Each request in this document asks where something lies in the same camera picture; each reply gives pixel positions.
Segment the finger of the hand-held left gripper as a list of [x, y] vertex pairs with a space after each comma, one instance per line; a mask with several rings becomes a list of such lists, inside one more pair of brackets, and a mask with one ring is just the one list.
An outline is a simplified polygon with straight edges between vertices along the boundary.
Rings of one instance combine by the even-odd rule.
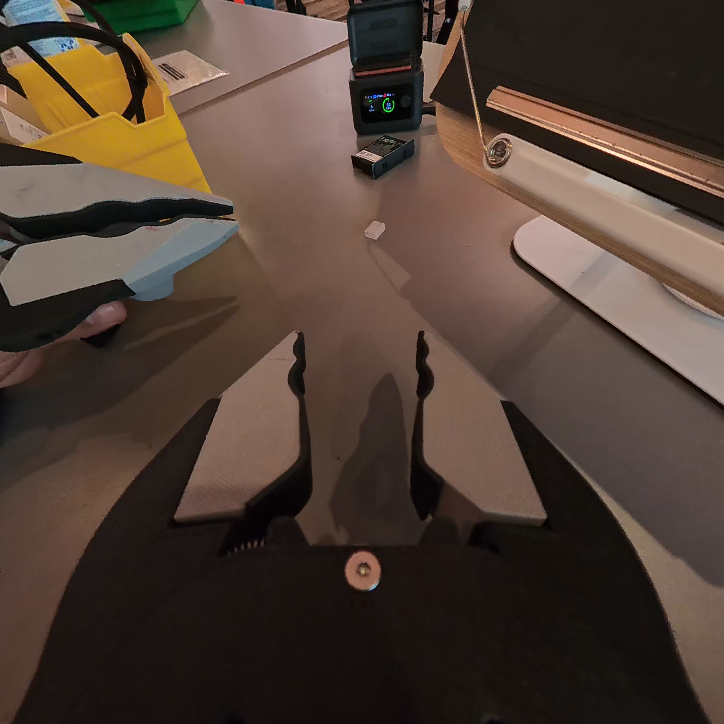
[[1, 218], [31, 240], [149, 226], [178, 219], [225, 219], [232, 202], [94, 164], [2, 167]]
[[175, 275], [239, 230], [227, 219], [178, 219], [117, 237], [78, 235], [19, 246], [2, 270], [11, 306], [121, 281], [138, 301], [174, 291]]

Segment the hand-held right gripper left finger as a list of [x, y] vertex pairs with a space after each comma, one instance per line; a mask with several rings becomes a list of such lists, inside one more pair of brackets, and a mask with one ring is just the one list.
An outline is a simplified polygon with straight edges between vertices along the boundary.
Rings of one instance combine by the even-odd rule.
[[269, 523], [303, 510], [313, 488], [304, 372], [294, 331], [222, 393], [176, 523]]

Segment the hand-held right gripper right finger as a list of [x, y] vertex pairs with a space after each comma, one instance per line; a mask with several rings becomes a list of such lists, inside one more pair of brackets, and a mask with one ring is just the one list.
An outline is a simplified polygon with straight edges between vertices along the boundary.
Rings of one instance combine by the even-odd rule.
[[416, 340], [410, 493], [421, 520], [543, 523], [500, 395], [429, 331]]

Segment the yellow plastic bin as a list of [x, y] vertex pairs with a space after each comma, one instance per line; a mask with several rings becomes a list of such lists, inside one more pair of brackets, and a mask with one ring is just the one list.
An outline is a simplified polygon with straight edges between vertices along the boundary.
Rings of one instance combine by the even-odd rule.
[[98, 117], [84, 112], [36, 63], [9, 69], [49, 131], [26, 146], [210, 193], [167, 84], [138, 41], [128, 33], [122, 40], [137, 54], [149, 81], [143, 99], [146, 121], [136, 124], [122, 116], [131, 94], [118, 54], [105, 55], [86, 43], [49, 63]]

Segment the person's left hand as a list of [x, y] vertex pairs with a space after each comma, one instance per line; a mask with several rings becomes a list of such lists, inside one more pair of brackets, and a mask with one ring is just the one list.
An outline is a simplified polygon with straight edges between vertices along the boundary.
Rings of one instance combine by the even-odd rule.
[[1, 351], [1, 388], [12, 387], [27, 381], [41, 367], [46, 352], [65, 342], [88, 339], [120, 325], [127, 317], [122, 301], [114, 301], [98, 307], [75, 329], [47, 345], [23, 352]]

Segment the white wipes canister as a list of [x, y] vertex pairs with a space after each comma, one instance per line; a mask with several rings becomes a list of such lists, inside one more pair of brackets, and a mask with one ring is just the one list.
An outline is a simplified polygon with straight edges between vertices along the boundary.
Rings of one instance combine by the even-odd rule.
[[[67, 23], [69, 17], [58, 1], [2, 2], [2, 22], [7, 27], [31, 23]], [[31, 41], [30, 47], [41, 57], [49, 58], [80, 48], [76, 38], [59, 37]]]

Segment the green cardboard box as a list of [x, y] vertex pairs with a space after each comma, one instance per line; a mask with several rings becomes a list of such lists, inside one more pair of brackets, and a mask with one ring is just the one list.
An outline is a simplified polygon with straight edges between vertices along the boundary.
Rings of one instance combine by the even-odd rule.
[[198, 1], [91, 2], [117, 33], [164, 29], [181, 25]]

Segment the dark green battery charger case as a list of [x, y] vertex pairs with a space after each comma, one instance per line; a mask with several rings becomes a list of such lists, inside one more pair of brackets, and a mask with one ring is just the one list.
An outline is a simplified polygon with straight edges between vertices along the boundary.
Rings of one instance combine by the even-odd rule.
[[349, 2], [346, 22], [357, 134], [417, 129], [423, 115], [423, 3]]

